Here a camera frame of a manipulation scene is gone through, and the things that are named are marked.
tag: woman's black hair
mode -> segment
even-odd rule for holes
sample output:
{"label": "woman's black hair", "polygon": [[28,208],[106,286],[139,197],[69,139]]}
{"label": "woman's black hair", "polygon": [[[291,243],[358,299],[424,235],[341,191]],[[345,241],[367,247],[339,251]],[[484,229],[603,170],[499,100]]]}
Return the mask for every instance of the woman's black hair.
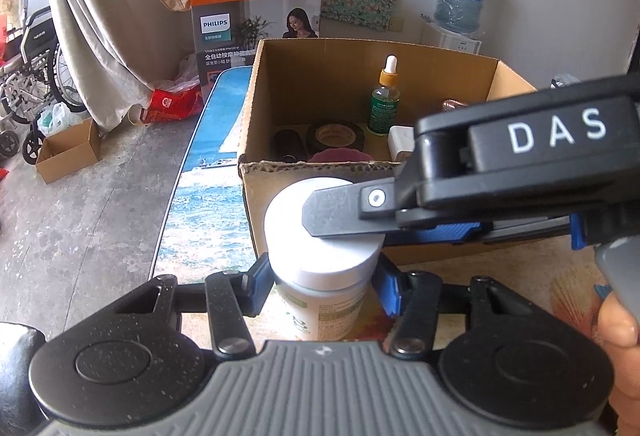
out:
{"label": "woman's black hair", "polygon": [[296,36],[296,31],[289,24],[289,17],[291,16],[302,21],[302,24],[304,25],[305,30],[307,30],[309,33],[314,33],[313,29],[311,28],[311,23],[309,22],[309,17],[306,14],[306,12],[302,10],[302,8],[294,8],[293,10],[291,10],[291,12],[289,12],[289,15],[287,15],[287,31],[289,31],[292,37]]}

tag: black round joint cover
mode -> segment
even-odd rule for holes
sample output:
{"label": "black round joint cover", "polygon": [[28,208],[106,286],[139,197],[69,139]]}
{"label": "black round joint cover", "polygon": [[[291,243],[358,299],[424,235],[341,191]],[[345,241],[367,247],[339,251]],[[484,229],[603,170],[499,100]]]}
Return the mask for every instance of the black round joint cover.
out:
{"label": "black round joint cover", "polygon": [[613,371],[606,354],[561,321],[497,316],[453,340],[439,361],[449,392],[486,418],[520,428],[571,427],[597,417]]}
{"label": "black round joint cover", "polygon": [[55,418],[92,428],[141,424],[179,407],[201,383],[200,348],[153,316],[81,325],[31,361],[31,389]]}

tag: open cardboard box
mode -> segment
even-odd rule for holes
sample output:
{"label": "open cardboard box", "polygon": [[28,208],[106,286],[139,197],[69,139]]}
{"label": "open cardboard box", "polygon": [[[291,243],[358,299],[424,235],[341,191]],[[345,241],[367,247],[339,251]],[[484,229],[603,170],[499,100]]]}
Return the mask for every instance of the open cardboard box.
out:
{"label": "open cardboard box", "polygon": [[[275,195],[313,177],[360,182],[389,177],[386,137],[366,132],[372,90],[388,55],[398,57],[401,91],[396,124],[413,126],[439,112],[443,100],[470,104],[535,91],[503,62],[478,55],[415,44],[354,39],[267,39],[256,53],[244,103],[238,153],[244,202],[257,254],[267,250],[264,215]],[[303,132],[320,120],[349,120],[366,134],[372,162],[287,164],[268,161],[279,129]],[[484,244],[432,244],[386,248],[396,264],[466,256],[494,249]]]}
{"label": "open cardboard box", "polygon": [[89,167],[100,159],[98,125],[88,118],[44,139],[36,171],[45,183]]}

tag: metal screw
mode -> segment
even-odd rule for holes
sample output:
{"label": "metal screw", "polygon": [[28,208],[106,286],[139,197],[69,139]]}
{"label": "metal screw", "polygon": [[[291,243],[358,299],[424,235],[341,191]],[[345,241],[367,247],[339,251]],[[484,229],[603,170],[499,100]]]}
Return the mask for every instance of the metal screw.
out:
{"label": "metal screw", "polygon": [[218,349],[227,355],[237,355],[249,349],[249,341],[240,337],[229,337],[220,342]]}
{"label": "metal screw", "polygon": [[385,203],[385,192],[381,189],[374,189],[369,193],[369,205],[381,207]]}
{"label": "metal screw", "polygon": [[420,339],[398,339],[394,342],[394,348],[403,355],[417,355],[422,353],[427,347]]}

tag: philips logo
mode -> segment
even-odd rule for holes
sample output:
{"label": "philips logo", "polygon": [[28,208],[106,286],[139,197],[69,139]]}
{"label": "philips logo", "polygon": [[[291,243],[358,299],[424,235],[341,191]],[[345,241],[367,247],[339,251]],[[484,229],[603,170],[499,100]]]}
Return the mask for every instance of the philips logo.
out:
{"label": "philips logo", "polygon": [[228,13],[206,15],[200,18],[200,25],[203,34],[221,32],[231,28],[231,19]]}

